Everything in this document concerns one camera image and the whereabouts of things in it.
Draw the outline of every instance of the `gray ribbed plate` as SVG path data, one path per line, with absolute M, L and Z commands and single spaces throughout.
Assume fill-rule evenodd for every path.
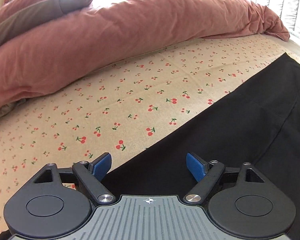
M 203 209 L 181 203 L 176 196 L 122 196 L 99 206 L 79 230 L 60 240 L 234 240 L 207 218 Z M 280 236 L 278 240 L 287 240 Z

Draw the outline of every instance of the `triangular cutout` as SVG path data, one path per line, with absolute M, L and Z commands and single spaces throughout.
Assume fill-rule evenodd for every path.
M 256 174 L 256 172 L 253 169 L 247 169 L 246 172 L 246 182 L 258 182 L 263 183 L 264 180 Z
M 39 178 L 37 178 L 34 183 L 46 182 L 53 182 L 51 170 L 45 170 L 45 172 Z

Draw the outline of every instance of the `crosshair marking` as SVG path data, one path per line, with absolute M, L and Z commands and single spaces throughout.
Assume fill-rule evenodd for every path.
M 148 204 L 150 204 L 150 203 L 152 203 L 152 202 L 155 201 L 155 200 L 153 200 L 152 198 L 147 198 L 147 199 L 144 200 L 144 201 L 146 201 Z

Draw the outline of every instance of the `cherry print sheet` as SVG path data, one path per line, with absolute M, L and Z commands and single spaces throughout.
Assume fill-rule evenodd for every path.
M 110 152 L 115 169 L 285 51 L 265 35 L 185 41 L 18 106 L 0 119 L 0 232 L 5 203 L 46 163 L 70 167 Z

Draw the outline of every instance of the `blue gripper pad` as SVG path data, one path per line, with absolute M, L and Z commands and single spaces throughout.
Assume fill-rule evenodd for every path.
M 199 162 L 193 155 L 191 155 L 191 153 L 187 154 L 186 164 L 188 170 L 192 173 L 197 182 L 202 180 L 206 175 L 203 164 Z
M 93 166 L 92 174 L 98 180 L 101 181 L 107 172 L 110 170 L 112 164 L 111 155 L 107 154 L 98 163 Z

